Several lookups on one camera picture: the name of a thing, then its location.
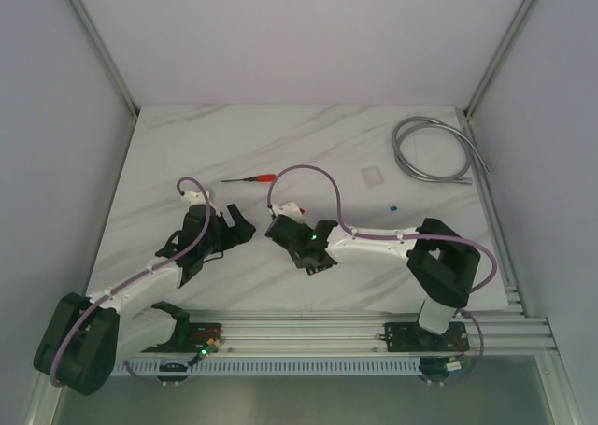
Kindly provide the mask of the black fuse box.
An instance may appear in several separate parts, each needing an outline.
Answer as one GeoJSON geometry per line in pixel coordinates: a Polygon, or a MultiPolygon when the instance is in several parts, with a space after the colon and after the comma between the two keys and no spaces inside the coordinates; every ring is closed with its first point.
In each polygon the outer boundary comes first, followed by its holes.
{"type": "Polygon", "coordinates": [[[328,270],[332,267],[334,267],[336,265],[336,262],[328,257],[322,259],[322,260],[317,260],[317,259],[306,259],[304,267],[306,270],[306,273],[309,276],[314,276],[317,273],[320,273],[322,271],[328,270]]]}

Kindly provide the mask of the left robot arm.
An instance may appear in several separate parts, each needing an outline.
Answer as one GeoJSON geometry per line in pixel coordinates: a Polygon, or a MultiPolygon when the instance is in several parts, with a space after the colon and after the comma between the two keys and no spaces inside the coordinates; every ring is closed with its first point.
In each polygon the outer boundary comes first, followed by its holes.
{"type": "Polygon", "coordinates": [[[236,205],[233,221],[210,205],[191,205],[140,274],[93,294],[66,294],[57,304],[33,366],[83,395],[98,391],[115,366],[150,350],[193,351],[189,313],[166,296],[196,276],[206,261],[248,243],[256,229],[236,205]]]}

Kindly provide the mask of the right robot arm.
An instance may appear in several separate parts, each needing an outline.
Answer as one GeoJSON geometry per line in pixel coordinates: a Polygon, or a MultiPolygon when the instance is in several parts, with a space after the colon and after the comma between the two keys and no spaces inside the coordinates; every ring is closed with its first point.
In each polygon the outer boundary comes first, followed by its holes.
{"type": "Polygon", "coordinates": [[[333,220],[310,228],[280,214],[265,236],[310,275],[339,264],[387,264],[408,269],[426,294],[414,326],[415,341],[426,349],[445,341],[453,315],[467,306],[481,259],[474,246],[437,219],[426,219],[418,228],[394,233],[360,229],[348,233],[333,220]]]}

